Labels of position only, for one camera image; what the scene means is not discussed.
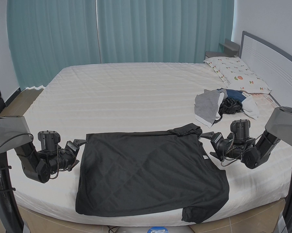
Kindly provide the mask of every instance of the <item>gray garment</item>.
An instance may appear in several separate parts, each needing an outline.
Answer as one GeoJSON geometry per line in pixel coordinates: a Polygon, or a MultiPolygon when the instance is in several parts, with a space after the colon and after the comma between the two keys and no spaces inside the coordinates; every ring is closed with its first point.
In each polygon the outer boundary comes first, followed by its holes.
{"type": "Polygon", "coordinates": [[[219,93],[223,92],[223,93],[224,93],[223,100],[225,100],[225,99],[228,97],[227,90],[224,89],[224,88],[221,88],[220,90],[212,90],[212,91],[217,91],[217,92],[219,92],[219,93]]]}
{"type": "Polygon", "coordinates": [[[194,113],[212,125],[219,110],[218,100],[220,91],[204,91],[195,98],[194,113]]]}

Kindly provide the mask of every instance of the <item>white bed sheet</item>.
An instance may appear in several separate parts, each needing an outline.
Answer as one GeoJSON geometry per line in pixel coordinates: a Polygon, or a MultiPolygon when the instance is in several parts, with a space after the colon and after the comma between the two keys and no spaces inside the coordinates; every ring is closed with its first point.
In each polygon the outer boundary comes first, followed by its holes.
{"type": "MultiPolygon", "coordinates": [[[[85,139],[87,133],[168,130],[195,123],[203,132],[230,132],[235,119],[250,119],[250,135],[264,130],[276,105],[268,95],[254,95],[260,110],[257,121],[243,113],[224,115],[211,129],[195,120],[194,99],[204,89],[225,87],[207,64],[121,63],[64,68],[25,113],[35,136],[41,130],[56,130],[66,141],[85,139]]],[[[209,154],[209,140],[202,139],[209,154]]],[[[79,152],[81,159],[83,147],[79,152]]],[[[210,156],[220,168],[220,162],[210,156]]],[[[28,179],[14,151],[8,151],[11,180],[18,204],[58,219],[117,226],[179,226],[182,208],[148,215],[97,217],[75,212],[80,163],[46,184],[28,179]]],[[[232,216],[285,197],[291,176],[292,148],[280,142],[265,164],[250,170],[239,161],[225,167],[230,186],[229,200],[207,221],[232,216]]]]}

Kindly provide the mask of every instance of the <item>tile floor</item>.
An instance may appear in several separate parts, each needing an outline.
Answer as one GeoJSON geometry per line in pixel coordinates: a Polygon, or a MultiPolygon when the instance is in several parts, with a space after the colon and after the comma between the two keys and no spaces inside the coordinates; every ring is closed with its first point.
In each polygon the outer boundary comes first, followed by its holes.
{"type": "MultiPolygon", "coordinates": [[[[23,115],[41,92],[42,89],[28,89],[22,91],[16,99],[2,111],[1,116],[23,115]]],[[[195,233],[271,233],[284,205],[285,200],[280,199],[276,202],[221,220],[191,225],[191,228],[195,233]]],[[[19,210],[22,217],[27,221],[32,233],[108,233],[109,230],[107,226],[67,222],[23,207],[19,207],[19,210]]],[[[4,232],[4,227],[0,221],[0,233],[4,232]]]]}

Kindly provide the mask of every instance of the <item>curtain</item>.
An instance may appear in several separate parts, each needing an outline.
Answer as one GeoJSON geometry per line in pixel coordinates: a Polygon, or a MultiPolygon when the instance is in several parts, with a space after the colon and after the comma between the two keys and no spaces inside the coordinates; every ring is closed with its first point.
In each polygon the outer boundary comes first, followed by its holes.
{"type": "Polygon", "coordinates": [[[8,0],[7,29],[21,89],[65,67],[101,63],[95,0],[8,0]]]}
{"type": "Polygon", "coordinates": [[[231,39],[234,0],[97,0],[103,63],[202,63],[231,39]]]}

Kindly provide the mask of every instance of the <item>pillow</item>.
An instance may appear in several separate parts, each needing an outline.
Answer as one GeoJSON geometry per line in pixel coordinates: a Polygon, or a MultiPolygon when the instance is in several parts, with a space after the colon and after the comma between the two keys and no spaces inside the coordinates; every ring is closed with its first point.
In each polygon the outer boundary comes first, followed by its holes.
{"type": "Polygon", "coordinates": [[[239,57],[211,57],[204,62],[214,69],[229,89],[265,94],[271,91],[239,57]]]}

